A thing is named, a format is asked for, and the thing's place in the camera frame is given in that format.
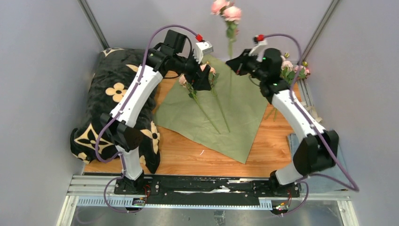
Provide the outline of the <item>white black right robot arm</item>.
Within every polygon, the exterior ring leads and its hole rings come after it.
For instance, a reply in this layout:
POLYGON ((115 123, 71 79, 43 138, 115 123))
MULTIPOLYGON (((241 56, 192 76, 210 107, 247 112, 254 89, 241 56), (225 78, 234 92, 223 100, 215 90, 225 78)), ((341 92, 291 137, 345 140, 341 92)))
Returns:
POLYGON ((339 136, 313 119, 281 78, 283 59, 278 49, 266 49, 262 61, 250 55, 250 51, 245 49, 240 56, 226 61, 226 65, 237 75, 250 74, 260 81, 262 95, 282 113, 299 141, 292 162, 270 174, 269 191, 279 197, 295 181, 335 166, 333 158, 337 155, 339 136))

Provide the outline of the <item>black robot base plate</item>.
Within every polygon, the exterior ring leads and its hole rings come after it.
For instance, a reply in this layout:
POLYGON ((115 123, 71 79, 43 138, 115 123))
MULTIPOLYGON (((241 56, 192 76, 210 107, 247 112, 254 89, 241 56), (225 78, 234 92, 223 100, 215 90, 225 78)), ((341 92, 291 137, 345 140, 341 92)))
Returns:
POLYGON ((268 178, 146 175, 141 183, 134 188, 127 179, 118 179, 114 194, 148 194, 148 204, 193 206, 259 206, 260 198, 300 196, 296 185, 278 187, 268 178))

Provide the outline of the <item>aluminium front frame rail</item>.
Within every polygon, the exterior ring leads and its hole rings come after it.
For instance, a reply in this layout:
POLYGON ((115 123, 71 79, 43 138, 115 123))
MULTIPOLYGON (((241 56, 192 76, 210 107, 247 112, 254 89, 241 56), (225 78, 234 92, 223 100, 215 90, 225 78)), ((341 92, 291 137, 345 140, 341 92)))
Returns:
POLYGON ((282 190, 267 178, 149 175, 134 188, 118 174, 73 176, 59 226, 357 226, 350 196, 282 190))

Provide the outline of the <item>blue denim tote bag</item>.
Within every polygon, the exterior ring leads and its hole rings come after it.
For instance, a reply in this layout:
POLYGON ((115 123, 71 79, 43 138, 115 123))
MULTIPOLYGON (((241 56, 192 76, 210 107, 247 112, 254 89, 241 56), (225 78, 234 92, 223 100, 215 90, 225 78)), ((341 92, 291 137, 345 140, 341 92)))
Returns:
MULTIPOLYGON (((299 147, 298 138, 295 133, 291 133, 287 136, 287 141, 289 145, 289 149, 291 152, 291 157, 294 157, 296 149, 299 147)), ((346 185, 351 185, 349 180, 346 176, 342 173, 337 165, 332 168, 326 169, 320 174, 335 178, 346 185)), ((328 178, 320 177, 320 176, 311 176, 309 179, 306 180, 311 193, 328 193, 332 191, 338 191, 342 189, 346 189, 345 186, 331 180, 328 178)))

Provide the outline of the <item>green and peach wrapping paper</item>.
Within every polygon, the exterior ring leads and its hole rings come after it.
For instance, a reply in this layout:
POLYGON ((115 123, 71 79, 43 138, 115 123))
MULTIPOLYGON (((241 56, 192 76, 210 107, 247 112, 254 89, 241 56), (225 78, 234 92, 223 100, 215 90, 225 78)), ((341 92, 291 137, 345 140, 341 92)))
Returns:
POLYGON ((175 82, 154 115, 160 127, 246 163, 268 102, 247 75, 231 73, 224 61, 208 55, 204 62, 215 68, 217 97, 198 91, 197 100, 175 82))

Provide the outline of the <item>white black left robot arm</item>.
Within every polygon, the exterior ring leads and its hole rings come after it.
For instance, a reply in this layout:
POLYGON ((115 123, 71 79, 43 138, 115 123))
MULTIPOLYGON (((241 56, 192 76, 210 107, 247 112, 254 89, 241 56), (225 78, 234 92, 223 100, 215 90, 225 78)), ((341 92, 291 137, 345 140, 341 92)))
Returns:
POLYGON ((101 115, 104 127, 99 136, 106 133, 116 146, 122 162, 119 181, 124 182, 132 194, 140 194, 144 189, 144 171, 139 156, 144 134, 135 125, 150 94, 169 71, 184 74, 196 91, 211 90, 208 80, 210 68, 201 69, 200 64, 204 55, 213 52, 213 46, 197 34, 197 42, 191 45, 188 57, 179 56, 187 39, 184 34, 168 30, 163 42, 155 47, 148 46, 137 75, 121 102, 109 114, 101 115))

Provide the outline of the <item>single pink fake rose stem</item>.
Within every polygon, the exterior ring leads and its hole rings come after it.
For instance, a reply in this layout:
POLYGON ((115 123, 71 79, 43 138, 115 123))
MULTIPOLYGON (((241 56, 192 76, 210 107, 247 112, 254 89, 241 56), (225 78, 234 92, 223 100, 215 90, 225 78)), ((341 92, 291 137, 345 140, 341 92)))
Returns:
POLYGON ((211 14, 219 15, 225 22, 228 56, 232 59, 233 44, 237 40, 238 24, 242 17, 241 9, 235 5, 234 0, 214 0, 211 6, 211 14))

